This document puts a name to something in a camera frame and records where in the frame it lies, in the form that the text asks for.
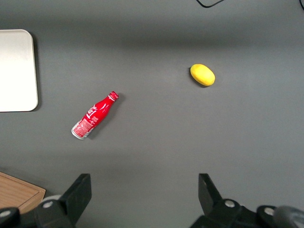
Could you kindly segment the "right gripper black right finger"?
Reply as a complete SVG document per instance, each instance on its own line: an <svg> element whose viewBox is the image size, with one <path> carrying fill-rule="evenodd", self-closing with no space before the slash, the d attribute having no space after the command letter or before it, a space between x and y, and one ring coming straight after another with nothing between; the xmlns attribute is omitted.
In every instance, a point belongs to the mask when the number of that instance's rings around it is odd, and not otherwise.
<svg viewBox="0 0 304 228"><path fill-rule="evenodd" d="M192 228L255 228L256 214L232 199L220 195L210 176L199 175L199 202L203 215L192 225Z"/></svg>

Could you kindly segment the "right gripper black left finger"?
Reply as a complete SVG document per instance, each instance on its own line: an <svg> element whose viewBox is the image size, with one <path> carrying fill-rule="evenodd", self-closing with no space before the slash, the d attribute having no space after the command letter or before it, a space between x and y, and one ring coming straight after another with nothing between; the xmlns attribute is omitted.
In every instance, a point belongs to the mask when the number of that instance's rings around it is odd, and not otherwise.
<svg viewBox="0 0 304 228"><path fill-rule="evenodd" d="M75 228L92 197L90 174L80 174L58 198L43 200L35 209L38 228Z"/></svg>

